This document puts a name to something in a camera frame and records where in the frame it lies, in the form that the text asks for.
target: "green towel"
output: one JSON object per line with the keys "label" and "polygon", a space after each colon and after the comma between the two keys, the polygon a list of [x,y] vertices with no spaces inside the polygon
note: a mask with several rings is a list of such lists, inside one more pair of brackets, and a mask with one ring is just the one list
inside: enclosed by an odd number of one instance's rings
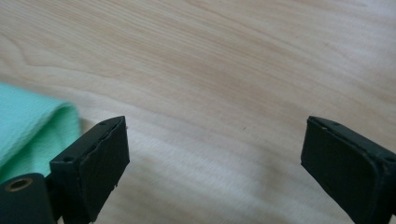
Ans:
{"label": "green towel", "polygon": [[0,183],[48,175],[50,160],[79,136],[73,104],[0,83]]}

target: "wooden table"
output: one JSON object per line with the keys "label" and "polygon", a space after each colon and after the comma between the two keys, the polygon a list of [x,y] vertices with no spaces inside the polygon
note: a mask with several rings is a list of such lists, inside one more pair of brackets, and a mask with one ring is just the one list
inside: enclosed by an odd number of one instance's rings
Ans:
{"label": "wooden table", "polygon": [[126,116],[96,224],[352,223],[300,165],[306,119],[396,152],[393,0],[2,0],[0,34],[0,81],[85,131]]}

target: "textured black surface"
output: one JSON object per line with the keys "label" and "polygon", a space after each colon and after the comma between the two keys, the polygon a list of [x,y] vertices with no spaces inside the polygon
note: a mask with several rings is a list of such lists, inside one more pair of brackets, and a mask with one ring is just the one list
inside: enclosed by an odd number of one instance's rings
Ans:
{"label": "textured black surface", "polygon": [[[9,190],[12,183],[26,179],[31,182],[24,189]],[[0,185],[0,223],[54,223],[43,175],[20,175]]]}
{"label": "textured black surface", "polygon": [[347,127],[310,117],[302,166],[356,223],[389,223],[396,155]]}
{"label": "textured black surface", "polygon": [[95,221],[128,163],[125,117],[100,122],[55,157],[51,185],[66,198],[64,222]]}

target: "light wood surface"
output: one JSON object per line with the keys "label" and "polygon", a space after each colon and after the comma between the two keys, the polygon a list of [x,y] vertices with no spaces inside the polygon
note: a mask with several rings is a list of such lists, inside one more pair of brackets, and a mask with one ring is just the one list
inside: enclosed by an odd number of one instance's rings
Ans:
{"label": "light wood surface", "polygon": [[0,81],[84,131],[126,116],[96,224],[352,223],[300,165],[306,119],[396,151],[393,0],[2,0],[0,32]]}

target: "folded fabric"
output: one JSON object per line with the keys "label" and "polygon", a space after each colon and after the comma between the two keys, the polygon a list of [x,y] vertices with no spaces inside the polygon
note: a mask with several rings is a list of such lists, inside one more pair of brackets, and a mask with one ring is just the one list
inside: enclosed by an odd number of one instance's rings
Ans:
{"label": "folded fabric", "polygon": [[0,183],[48,175],[50,160],[79,136],[73,104],[0,83]]}

